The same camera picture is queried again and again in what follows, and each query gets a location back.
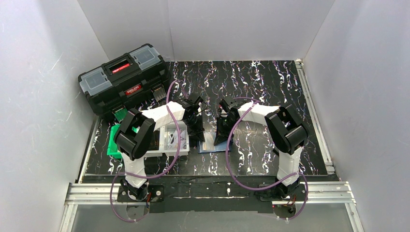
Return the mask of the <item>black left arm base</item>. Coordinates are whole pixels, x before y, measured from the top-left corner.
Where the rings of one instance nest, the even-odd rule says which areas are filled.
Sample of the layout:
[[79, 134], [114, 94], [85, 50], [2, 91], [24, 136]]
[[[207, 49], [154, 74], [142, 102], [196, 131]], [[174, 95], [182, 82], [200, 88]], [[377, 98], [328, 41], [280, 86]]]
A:
[[117, 201], [125, 203], [135, 202], [162, 202], [164, 199], [164, 186], [142, 185], [140, 188], [121, 185], [118, 188]]

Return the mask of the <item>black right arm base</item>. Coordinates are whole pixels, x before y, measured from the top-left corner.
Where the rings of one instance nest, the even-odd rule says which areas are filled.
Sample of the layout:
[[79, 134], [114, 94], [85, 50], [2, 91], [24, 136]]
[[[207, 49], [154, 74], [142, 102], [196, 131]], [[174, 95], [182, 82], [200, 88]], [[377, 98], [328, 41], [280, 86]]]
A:
[[256, 191], [254, 195], [262, 202], [284, 201], [293, 203], [295, 201], [304, 201], [307, 191], [305, 184], [295, 182], [289, 186], [278, 184], [267, 190]]

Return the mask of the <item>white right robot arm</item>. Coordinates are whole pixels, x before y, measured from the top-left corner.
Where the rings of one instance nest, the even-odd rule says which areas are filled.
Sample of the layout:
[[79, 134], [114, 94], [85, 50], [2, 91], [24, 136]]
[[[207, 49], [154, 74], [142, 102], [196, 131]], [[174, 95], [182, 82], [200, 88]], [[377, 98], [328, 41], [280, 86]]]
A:
[[241, 187], [251, 191], [262, 191], [279, 186], [288, 194], [300, 183], [299, 162], [302, 150], [310, 135], [299, 115], [289, 105], [266, 106], [256, 101], [225, 98], [219, 102], [221, 113], [217, 118], [214, 145], [229, 143], [234, 130], [241, 121], [258, 123], [268, 127], [274, 148], [278, 152], [279, 165], [275, 183], [253, 188], [232, 179]]

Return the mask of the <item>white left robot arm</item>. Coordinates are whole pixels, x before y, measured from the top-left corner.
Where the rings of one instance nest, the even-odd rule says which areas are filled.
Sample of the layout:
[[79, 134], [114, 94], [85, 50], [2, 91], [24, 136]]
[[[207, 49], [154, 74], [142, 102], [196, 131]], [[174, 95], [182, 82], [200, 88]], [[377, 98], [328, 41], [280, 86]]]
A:
[[150, 110], [131, 109], [126, 114], [114, 135], [114, 142], [125, 166], [122, 185], [136, 198], [144, 198], [147, 194], [148, 179], [143, 156], [148, 151], [154, 132], [167, 124], [182, 121], [191, 139], [204, 142], [205, 130], [200, 109], [203, 104], [203, 99], [197, 97], [194, 100], [171, 101]]

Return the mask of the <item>blue leather card holder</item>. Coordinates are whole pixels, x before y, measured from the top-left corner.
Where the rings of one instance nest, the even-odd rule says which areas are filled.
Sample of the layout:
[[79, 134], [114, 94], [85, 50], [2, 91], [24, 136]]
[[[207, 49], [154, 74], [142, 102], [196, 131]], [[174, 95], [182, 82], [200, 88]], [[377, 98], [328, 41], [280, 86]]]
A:
[[198, 142], [198, 153], [217, 153], [217, 152], [224, 152], [226, 150], [227, 141], [222, 142], [218, 145], [214, 145], [214, 140], [216, 137], [215, 132], [204, 132], [205, 141]]

